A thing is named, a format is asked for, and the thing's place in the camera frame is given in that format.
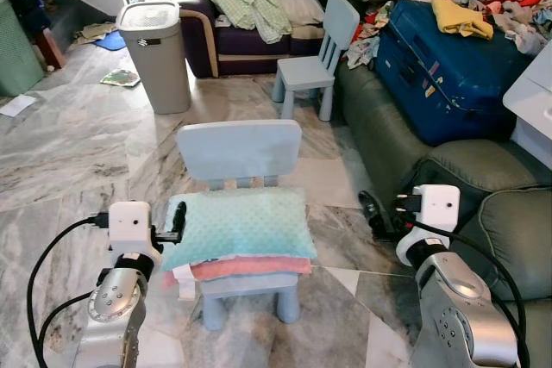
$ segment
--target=small child chair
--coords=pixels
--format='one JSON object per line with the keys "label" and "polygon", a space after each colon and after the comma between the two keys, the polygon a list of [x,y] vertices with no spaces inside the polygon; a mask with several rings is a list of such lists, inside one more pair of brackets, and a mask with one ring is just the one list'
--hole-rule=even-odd
{"label": "small child chair", "polygon": [[329,121],[337,61],[342,51],[348,49],[359,20],[359,13],[346,0],[328,0],[323,21],[326,33],[318,56],[278,61],[272,99],[276,103],[284,101],[282,119],[293,119],[293,96],[296,90],[311,90],[310,96],[316,97],[318,89],[324,88],[318,118]]}
{"label": "small child chair", "polygon": [[[196,180],[208,181],[210,190],[221,190],[225,179],[238,188],[251,187],[251,178],[277,186],[278,176],[295,168],[301,127],[295,121],[259,120],[187,125],[177,134],[187,171]],[[299,318],[298,274],[277,272],[202,281],[204,326],[215,331],[224,324],[222,299],[260,293],[278,293],[277,313],[286,323]]]}

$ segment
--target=black cable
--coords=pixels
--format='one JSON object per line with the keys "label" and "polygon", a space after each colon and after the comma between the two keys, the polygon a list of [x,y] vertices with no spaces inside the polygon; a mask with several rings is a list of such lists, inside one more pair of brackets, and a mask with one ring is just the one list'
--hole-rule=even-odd
{"label": "black cable", "polygon": [[86,292],[81,296],[74,297],[73,299],[69,299],[67,302],[62,303],[60,306],[58,306],[56,309],[53,310],[53,312],[48,315],[48,318],[44,321],[41,328],[41,334],[38,336],[38,345],[41,351],[44,350],[44,339],[46,338],[46,332],[48,330],[48,327],[50,326],[50,323],[52,323],[53,318],[56,317],[56,315],[61,312],[63,309],[73,305],[74,303],[80,302],[83,299],[86,299],[87,297],[90,297],[94,290],[91,290],[90,292]]}
{"label": "black cable", "polygon": [[440,228],[433,228],[432,226],[428,226],[427,224],[420,223],[419,221],[410,221],[407,220],[410,224],[416,226],[417,228],[422,228],[423,230],[427,230],[428,232],[440,234],[441,236],[449,237],[453,240],[458,240],[464,243],[467,246],[472,247],[474,250],[482,254],[487,260],[492,262],[493,265],[497,266],[500,270],[500,273],[502,273],[502,276],[506,279],[506,282],[510,286],[511,293],[514,296],[514,299],[516,301],[517,306],[517,318],[519,319],[519,330],[522,334],[520,340],[525,340],[525,333],[527,330],[527,321],[525,318],[525,306],[524,301],[521,297],[521,293],[519,293],[518,286],[516,285],[516,282],[514,282],[513,277],[510,275],[510,273],[506,270],[504,265],[502,265],[497,258],[492,256],[489,252],[484,250],[482,247],[478,246],[476,243],[468,239],[467,237],[461,236],[459,234],[445,232],[444,230],[441,230]]}
{"label": "black cable", "polygon": [[514,334],[516,334],[517,337],[517,355],[519,356],[519,362],[523,368],[530,366],[530,356],[529,356],[529,348],[527,347],[527,343],[525,340],[520,340],[519,338],[522,337],[522,333],[519,330],[518,322],[516,321],[516,318],[514,318],[514,315],[511,314],[510,310],[506,307],[506,304],[502,299],[500,299],[497,295],[495,295],[493,292],[491,292],[491,297],[494,302],[498,304],[500,309],[502,309],[502,312],[506,316],[506,319],[511,325],[511,328],[514,330]]}
{"label": "black cable", "polygon": [[34,355],[36,356],[36,359],[38,361],[38,365],[40,368],[47,368],[46,361],[44,360],[44,352],[42,348],[40,348],[40,343],[38,341],[38,337],[36,335],[36,326],[35,326],[35,316],[33,315],[33,288],[35,286],[35,278],[36,274],[38,273],[38,270],[40,270],[42,263],[46,259],[46,256],[50,253],[50,251],[53,249],[53,247],[68,233],[70,233],[75,228],[82,226],[83,224],[92,224],[96,220],[96,217],[88,217],[87,219],[77,221],[76,223],[73,223],[71,226],[66,228],[63,232],[58,234],[52,242],[48,245],[46,250],[42,252],[42,255],[39,257],[38,261],[36,262],[36,265],[34,265],[33,271],[31,272],[31,276],[28,279],[28,285],[27,285],[27,320],[28,320],[28,330],[31,335],[31,342],[33,344],[34,349]]}

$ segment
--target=blue suitcase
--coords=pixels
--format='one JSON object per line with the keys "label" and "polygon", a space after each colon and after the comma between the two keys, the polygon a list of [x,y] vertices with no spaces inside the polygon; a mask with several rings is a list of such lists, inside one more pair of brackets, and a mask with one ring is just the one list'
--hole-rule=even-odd
{"label": "blue suitcase", "polygon": [[430,3],[402,0],[381,32],[375,69],[418,138],[438,146],[507,139],[516,118],[502,96],[530,61],[502,32],[490,41],[443,34]]}

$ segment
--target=green leather sofa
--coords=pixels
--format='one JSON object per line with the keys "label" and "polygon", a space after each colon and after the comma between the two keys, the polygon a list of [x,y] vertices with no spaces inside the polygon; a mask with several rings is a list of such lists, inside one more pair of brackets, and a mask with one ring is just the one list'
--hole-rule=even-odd
{"label": "green leather sofa", "polygon": [[[352,71],[338,66],[336,99],[383,208],[414,185],[460,188],[459,233],[477,240],[512,274],[526,301],[531,366],[552,366],[552,172],[514,142],[425,145],[365,66]],[[512,300],[495,268],[478,253],[459,243],[451,249],[494,292]]]}

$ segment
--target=trash can lid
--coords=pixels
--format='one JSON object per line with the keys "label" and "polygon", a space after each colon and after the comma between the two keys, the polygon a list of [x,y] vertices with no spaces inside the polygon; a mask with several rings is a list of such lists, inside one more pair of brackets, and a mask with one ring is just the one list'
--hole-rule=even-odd
{"label": "trash can lid", "polygon": [[163,30],[179,22],[180,7],[174,2],[140,2],[125,6],[116,20],[123,32]]}

